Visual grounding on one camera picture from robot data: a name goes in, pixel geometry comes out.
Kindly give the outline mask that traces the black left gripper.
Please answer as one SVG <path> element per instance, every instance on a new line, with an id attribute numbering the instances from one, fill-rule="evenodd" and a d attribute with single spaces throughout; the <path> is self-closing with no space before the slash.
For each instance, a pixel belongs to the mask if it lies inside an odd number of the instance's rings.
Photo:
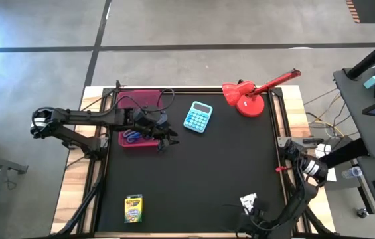
<path id="1" fill-rule="evenodd" d="M 141 136 L 150 138 L 176 137 L 178 133 L 173 131 L 168 124 L 168 115 L 165 110 L 149 111 L 143 108 L 124 108 L 125 128 L 122 132 L 132 131 Z M 161 152 L 166 147 L 179 144 L 173 139 L 162 139 L 157 145 L 157 151 Z"/>

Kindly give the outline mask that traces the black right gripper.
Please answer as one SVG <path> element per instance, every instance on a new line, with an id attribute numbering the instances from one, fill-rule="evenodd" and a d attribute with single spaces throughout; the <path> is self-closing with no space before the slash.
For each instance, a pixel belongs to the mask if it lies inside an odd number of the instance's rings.
<path id="1" fill-rule="evenodd" d="M 255 198 L 250 210 L 250 215 L 239 215 L 238 224 L 239 233 L 254 235 L 255 232 L 271 232 L 271 222 L 267 221 L 264 216 L 269 210 L 267 201 Z"/>

